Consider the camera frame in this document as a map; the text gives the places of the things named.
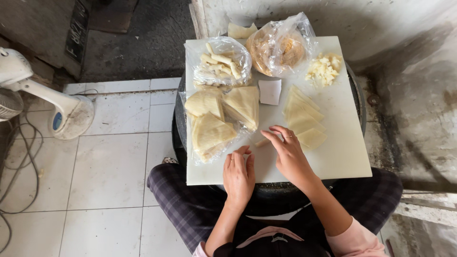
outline tiled floor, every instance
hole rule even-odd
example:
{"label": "tiled floor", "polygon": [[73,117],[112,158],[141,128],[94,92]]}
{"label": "tiled floor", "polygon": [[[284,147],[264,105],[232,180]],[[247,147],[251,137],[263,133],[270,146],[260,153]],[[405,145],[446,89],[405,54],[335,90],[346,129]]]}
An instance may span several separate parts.
{"label": "tiled floor", "polygon": [[[51,136],[52,105],[37,100],[27,115],[45,137],[36,156],[43,169],[36,201],[21,214],[7,214],[13,234],[7,250],[15,257],[130,257],[191,256],[176,229],[145,186],[149,171],[164,157],[175,157],[171,119],[180,78],[83,83],[68,85],[69,94],[87,93],[95,99],[96,115],[80,137]],[[25,128],[31,142],[33,131]],[[26,154],[16,139],[7,165],[19,166]],[[32,151],[38,147],[37,142]],[[0,188],[14,170],[5,169]],[[35,192],[34,169],[24,168],[1,209],[16,211],[30,203]],[[0,245],[8,237],[0,221]]]}

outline white paper piece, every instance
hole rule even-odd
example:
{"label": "white paper piece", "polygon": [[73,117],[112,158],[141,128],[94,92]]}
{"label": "white paper piece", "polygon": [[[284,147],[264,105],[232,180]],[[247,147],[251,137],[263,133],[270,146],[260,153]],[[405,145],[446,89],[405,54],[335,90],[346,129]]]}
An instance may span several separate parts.
{"label": "white paper piece", "polygon": [[281,80],[259,80],[260,102],[279,105],[281,94]]}

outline woman's right hand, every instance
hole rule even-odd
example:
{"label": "woman's right hand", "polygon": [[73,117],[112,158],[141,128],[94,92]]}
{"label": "woman's right hand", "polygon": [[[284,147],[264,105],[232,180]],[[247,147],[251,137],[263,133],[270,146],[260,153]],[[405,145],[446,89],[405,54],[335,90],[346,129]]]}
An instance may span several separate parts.
{"label": "woman's right hand", "polygon": [[298,138],[292,130],[279,125],[271,126],[269,129],[276,134],[281,134],[284,139],[282,141],[276,134],[269,131],[260,131],[273,143],[278,152],[276,167],[292,184],[306,194],[313,185],[320,182],[320,179],[309,166]]}

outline pink shirt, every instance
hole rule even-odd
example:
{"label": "pink shirt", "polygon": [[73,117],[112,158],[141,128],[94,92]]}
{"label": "pink shirt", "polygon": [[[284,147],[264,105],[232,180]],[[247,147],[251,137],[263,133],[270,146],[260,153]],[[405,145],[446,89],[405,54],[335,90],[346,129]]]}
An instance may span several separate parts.
{"label": "pink shirt", "polygon": [[[251,236],[236,248],[243,248],[252,241],[265,236],[272,236],[276,233],[283,233],[291,238],[303,241],[303,239],[290,230],[269,226],[257,234]],[[362,226],[357,220],[352,218],[351,226],[337,236],[326,236],[327,242],[336,257],[387,257],[384,253],[384,245],[379,242],[377,236]],[[203,250],[205,242],[200,242],[193,253],[193,257],[209,257]]]}

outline electrical cable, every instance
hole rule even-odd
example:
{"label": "electrical cable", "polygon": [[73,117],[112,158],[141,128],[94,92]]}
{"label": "electrical cable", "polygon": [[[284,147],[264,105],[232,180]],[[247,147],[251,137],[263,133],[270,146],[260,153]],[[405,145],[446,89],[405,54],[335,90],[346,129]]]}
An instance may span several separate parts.
{"label": "electrical cable", "polygon": [[[21,213],[21,212],[24,212],[25,210],[27,210],[34,202],[35,202],[35,199],[37,199],[37,196],[38,196],[38,190],[39,190],[39,172],[38,172],[38,168],[37,168],[37,165],[35,163],[35,156],[37,156],[37,154],[39,153],[39,151],[41,150],[41,147],[43,146],[43,134],[41,134],[41,132],[35,127],[33,126],[32,124],[30,124],[28,118],[27,118],[27,113],[25,113],[25,118],[26,118],[26,122],[27,123],[20,123],[19,121],[19,116],[16,116],[16,119],[17,119],[17,123],[19,125],[13,127],[11,122],[8,121],[8,123],[10,124],[10,127],[11,127],[11,131],[10,133],[8,134],[8,137],[7,137],[7,142],[8,143],[8,146],[6,148],[6,151],[5,151],[5,154],[3,156],[3,165],[1,167],[1,170],[2,170],[2,173],[1,175],[3,176],[4,174],[4,169],[5,167],[10,169],[10,170],[15,170],[15,173],[13,175],[13,178],[11,179],[11,181],[9,182],[8,184],[8,187],[6,188],[5,190],[5,194],[3,194],[2,198],[0,198],[0,204],[4,201],[4,199],[6,198],[6,196],[9,194],[11,188],[13,187],[14,183],[16,182],[16,179],[17,177],[19,176],[19,171],[22,170],[23,168],[29,166],[30,164],[32,164],[33,166],[33,169],[35,170],[35,176],[36,176],[36,180],[37,180],[37,185],[36,185],[36,193],[35,193],[35,196],[33,197],[32,201],[27,205],[27,207],[25,207],[23,210],[21,211],[18,211],[18,212],[10,212],[10,211],[5,211],[3,209],[0,209],[0,217],[4,220],[4,222],[6,223],[6,225],[8,226],[8,231],[9,231],[9,235],[8,235],[8,241],[6,242],[5,246],[0,250],[0,253],[2,253],[9,245],[10,241],[11,241],[11,236],[12,236],[12,229],[11,229],[11,225],[8,223],[8,221],[6,220],[4,214],[17,214],[17,213]],[[29,145],[29,143],[27,142],[26,140],[26,137],[24,136],[24,133],[22,131],[22,126],[24,125],[28,125],[28,126],[31,126],[33,128],[33,137],[31,138],[32,141]],[[6,158],[8,156],[8,153],[10,152],[11,150],[11,147],[13,146],[13,143],[15,142],[15,139],[13,139],[12,137],[17,135],[17,130],[19,131],[19,133],[21,134],[22,136],[22,139],[24,140],[24,143],[25,143],[25,147],[26,147],[26,150],[27,150],[27,154],[24,156],[24,158],[22,159],[19,167],[17,168],[12,168],[12,167],[9,167],[7,164],[6,164]],[[37,133],[40,135],[40,137],[38,139],[41,139],[41,142],[39,143],[39,147],[37,149],[37,151],[35,152],[35,154],[32,154],[32,146],[35,142],[35,140],[37,139]],[[27,157],[29,157],[30,161],[26,164],[24,164],[27,160]]]}

